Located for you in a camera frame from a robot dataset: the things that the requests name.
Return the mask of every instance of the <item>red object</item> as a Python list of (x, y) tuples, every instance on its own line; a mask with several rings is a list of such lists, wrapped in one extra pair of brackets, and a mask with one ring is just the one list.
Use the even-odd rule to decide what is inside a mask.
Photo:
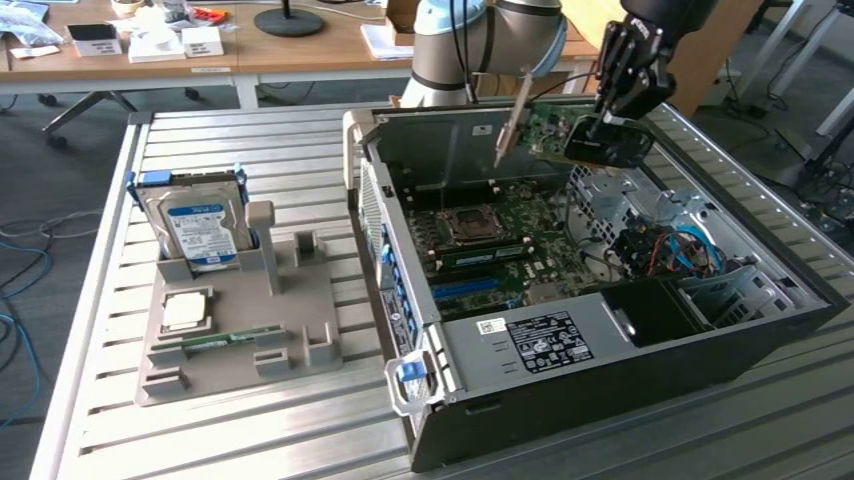
[(211, 22), (212, 25), (219, 25), (228, 17), (226, 10), (214, 10), (212, 8), (192, 7), (192, 18), (206, 22)]

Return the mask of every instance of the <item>hard drive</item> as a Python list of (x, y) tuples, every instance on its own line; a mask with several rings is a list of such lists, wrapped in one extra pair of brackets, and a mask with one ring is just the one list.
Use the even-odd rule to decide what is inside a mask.
[(155, 231), (166, 259), (186, 258), (194, 272), (227, 268), (238, 252), (255, 248), (246, 223), (246, 173), (204, 174), (146, 172), (127, 189)]

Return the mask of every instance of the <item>aluminum table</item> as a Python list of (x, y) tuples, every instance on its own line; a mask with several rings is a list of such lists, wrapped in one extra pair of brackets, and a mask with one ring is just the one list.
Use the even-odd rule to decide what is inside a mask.
[[(828, 479), (854, 470), (854, 310), (734, 382), (417, 475), (390, 407), (345, 202), (342, 115), (377, 104), (156, 114), (127, 129), (39, 444), (34, 479)], [(670, 108), (658, 123), (832, 285), (854, 262)], [(279, 237), (327, 241), (342, 370), (231, 393), (134, 405), (158, 246), (123, 189), (128, 170), (242, 162)], [(661, 153), (649, 165), (687, 180)]]

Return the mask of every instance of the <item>circuit board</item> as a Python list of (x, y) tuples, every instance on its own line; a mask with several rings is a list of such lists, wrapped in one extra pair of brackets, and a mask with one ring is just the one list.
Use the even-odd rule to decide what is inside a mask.
[[(446, 320), (575, 296), (601, 281), (553, 213), (549, 201), (554, 191), (541, 190), (533, 180), (503, 184), (499, 190), (493, 203), (409, 214), (427, 281)], [(461, 260), (463, 249), (467, 263)], [(451, 266), (437, 261), (442, 251), (453, 252), (443, 259), (457, 258)]]
[(531, 153), (543, 160), (566, 162), (566, 143), (575, 121), (593, 113), (590, 106), (534, 104), (522, 127), (519, 144), (530, 147)]

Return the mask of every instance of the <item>warning label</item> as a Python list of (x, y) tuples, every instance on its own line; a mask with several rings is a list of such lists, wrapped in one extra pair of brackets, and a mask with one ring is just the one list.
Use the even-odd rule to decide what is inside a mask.
[(539, 373), (593, 358), (569, 312), (507, 323), (525, 368)]

